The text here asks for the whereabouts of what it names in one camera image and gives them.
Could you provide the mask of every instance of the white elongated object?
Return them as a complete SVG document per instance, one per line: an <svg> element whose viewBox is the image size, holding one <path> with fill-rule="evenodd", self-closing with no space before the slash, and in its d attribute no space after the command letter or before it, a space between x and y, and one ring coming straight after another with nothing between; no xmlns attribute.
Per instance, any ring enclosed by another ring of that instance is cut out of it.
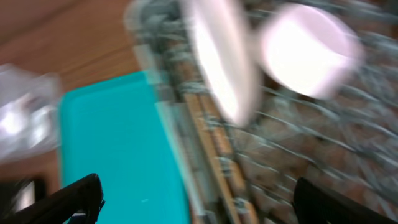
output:
<svg viewBox="0 0 398 224"><path fill-rule="evenodd" d="M193 51L223 115L245 126L261 97L261 78L249 54L249 28L235 0L184 2Z"/></svg>
<svg viewBox="0 0 398 224"><path fill-rule="evenodd" d="M301 4L285 4L262 25L259 59L277 82L297 93L329 98L361 65L358 37L337 17Z"/></svg>

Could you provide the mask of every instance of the wire basket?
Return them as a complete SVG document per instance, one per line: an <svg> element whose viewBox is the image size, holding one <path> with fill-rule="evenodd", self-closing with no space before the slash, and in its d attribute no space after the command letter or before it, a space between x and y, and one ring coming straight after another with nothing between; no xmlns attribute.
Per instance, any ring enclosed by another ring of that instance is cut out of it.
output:
<svg viewBox="0 0 398 224"><path fill-rule="evenodd" d="M191 179L206 211L197 222L297 223L291 201L301 176L398 221L398 1L242 0L253 29L285 2L338 16L360 37L366 64L328 101L268 80L257 119L244 129L225 122L213 103L177 1L138 1L126 14L126 27L145 46L137 56L173 108L176 136L185 139L187 175L207 166L205 181L222 201L221 208L209 205L209 186ZM203 163L193 161L195 153L203 153Z"/></svg>

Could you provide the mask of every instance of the turquoise mat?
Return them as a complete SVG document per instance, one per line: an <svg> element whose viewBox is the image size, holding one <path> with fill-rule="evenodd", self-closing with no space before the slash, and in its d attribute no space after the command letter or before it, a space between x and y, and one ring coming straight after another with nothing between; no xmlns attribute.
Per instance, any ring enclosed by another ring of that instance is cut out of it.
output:
<svg viewBox="0 0 398 224"><path fill-rule="evenodd" d="M90 174L106 201L98 222L190 223L188 199L144 72L67 93L63 186Z"/></svg>

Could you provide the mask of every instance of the clear plastic bag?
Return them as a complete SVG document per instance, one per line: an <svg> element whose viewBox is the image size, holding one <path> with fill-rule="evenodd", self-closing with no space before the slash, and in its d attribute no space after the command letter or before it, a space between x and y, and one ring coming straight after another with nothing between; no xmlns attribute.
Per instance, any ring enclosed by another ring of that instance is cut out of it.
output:
<svg viewBox="0 0 398 224"><path fill-rule="evenodd" d="M55 75L0 66L0 163L57 147L59 97Z"/></svg>

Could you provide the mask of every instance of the brown wooden surface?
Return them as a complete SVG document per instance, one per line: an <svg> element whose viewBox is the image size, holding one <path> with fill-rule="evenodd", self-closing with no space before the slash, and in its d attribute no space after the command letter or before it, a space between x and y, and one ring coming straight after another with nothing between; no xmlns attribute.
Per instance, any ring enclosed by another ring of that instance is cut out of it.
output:
<svg viewBox="0 0 398 224"><path fill-rule="evenodd" d="M64 91L139 70L124 30L130 0L0 0L0 64L56 72ZM43 177L59 188L56 151L0 165L0 180Z"/></svg>

